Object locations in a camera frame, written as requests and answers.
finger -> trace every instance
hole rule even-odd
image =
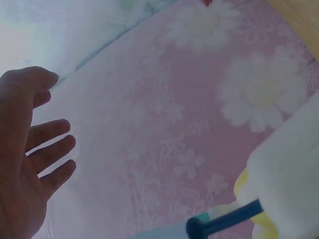
[[[70,131],[70,123],[67,120],[55,120],[31,127],[25,152],[40,146],[41,144],[63,135]]]
[[[39,149],[28,156],[36,174],[41,173],[44,169],[67,155],[75,147],[75,138],[71,135],[56,143]]]
[[[67,161],[62,166],[55,169],[52,173],[40,178],[46,200],[49,200],[52,195],[58,190],[69,178],[76,169],[76,164],[73,160]]]
[[[39,106],[44,105],[45,103],[48,103],[50,99],[51,99],[51,93],[49,90],[36,93],[34,95],[33,108],[35,109]]]
[[[33,92],[51,89],[59,76],[41,67],[27,67],[20,70],[7,71],[1,79],[1,84],[26,87]]]
[[[21,163],[32,120],[35,93],[46,91],[58,80],[40,67],[8,71],[0,78],[0,145],[3,156]]]

yellow fabric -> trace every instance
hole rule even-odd
[[[244,169],[235,182],[234,193],[236,197],[238,195],[238,192],[240,192],[242,186],[245,185],[247,182],[248,182],[247,169]],[[261,237],[258,237],[258,239],[277,239],[278,238],[277,228],[273,224],[273,222],[269,219],[269,217],[267,216],[265,212],[252,217],[251,220],[254,223],[268,229],[268,230],[265,230],[265,232],[263,232],[260,235]]]

floral pattern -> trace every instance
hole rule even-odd
[[[292,114],[307,99],[306,80],[297,72],[296,60],[277,54],[233,58],[220,93],[225,118],[233,126],[249,122],[253,132],[277,129],[283,113]]]
[[[177,14],[177,21],[168,26],[168,39],[177,46],[191,44],[194,50],[216,49],[229,40],[228,30],[236,27],[239,12],[233,5],[214,0],[209,7],[186,6]]]
[[[202,156],[195,157],[194,150],[190,148],[186,150],[184,154],[178,155],[177,161],[182,164],[182,166],[176,166],[174,173],[177,176],[182,176],[184,173],[187,173],[187,177],[193,179],[196,176],[195,166],[203,165],[205,159]]]
[[[77,147],[64,160],[75,158],[78,169],[50,200],[35,239],[126,239],[234,201],[250,153],[318,90],[318,64],[265,0],[213,2],[183,0],[150,17],[34,112],[33,124],[71,122]],[[138,3],[117,6],[152,14],[156,2]],[[193,14],[190,29],[207,30],[198,12],[215,9],[227,26],[239,23],[223,30],[228,42],[171,37],[185,28],[170,27]],[[247,19],[258,28],[240,25]],[[245,222],[212,238],[248,239],[252,230]]]

white flower print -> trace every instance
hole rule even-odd
[[[232,6],[214,0],[209,7],[200,3],[185,7],[177,15],[177,22],[169,25],[168,40],[174,40],[179,47],[192,44],[197,51],[225,45],[229,39],[227,31],[236,27],[239,16]]]
[[[175,174],[172,174],[170,177],[165,178],[165,184],[164,187],[166,188],[166,193],[175,195],[178,192],[182,191],[183,182],[179,180],[179,177],[177,177]]]
[[[260,21],[257,16],[251,16],[244,18],[242,22],[238,24],[235,32],[243,34],[247,44],[266,44],[268,43],[267,33],[274,30],[275,27],[273,24]]]
[[[160,140],[159,168],[164,170],[172,158],[176,158],[185,150],[185,143],[182,142],[184,136],[173,137],[167,134],[164,139]]]
[[[305,49],[295,42],[288,42],[285,46],[277,46],[275,51],[278,55],[290,57],[301,65],[307,64],[307,60],[304,58]]]
[[[317,63],[301,68],[301,75],[306,78],[311,91],[319,90],[319,66]]]
[[[175,175],[181,176],[184,173],[187,173],[187,177],[189,179],[193,179],[196,176],[196,170],[194,167],[204,164],[205,159],[202,156],[195,157],[194,150],[189,148],[185,153],[178,155],[177,161],[183,165],[176,166],[174,168]]]
[[[211,179],[206,183],[207,191],[209,194],[219,195],[223,190],[228,188],[228,183],[225,182],[225,177],[213,173]]]
[[[195,137],[200,137],[202,132],[208,132],[210,131],[210,126],[208,124],[208,120],[200,120],[195,119],[190,125],[189,125],[191,134]]]
[[[298,63],[274,54],[233,58],[221,85],[222,113],[233,126],[249,122],[252,132],[278,128],[283,113],[292,114],[307,100],[306,80]]]
[[[184,106],[182,106],[180,104],[170,105],[165,110],[165,112],[167,114],[166,115],[167,120],[172,124],[175,124],[177,121],[182,120],[183,119],[183,110],[184,110]]]

toothbrush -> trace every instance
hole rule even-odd
[[[239,207],[237,202],[221,205],[166,228],[158,228],[130,239],[207,239],[213,233],[241,223],[263,209],[258,200]]]

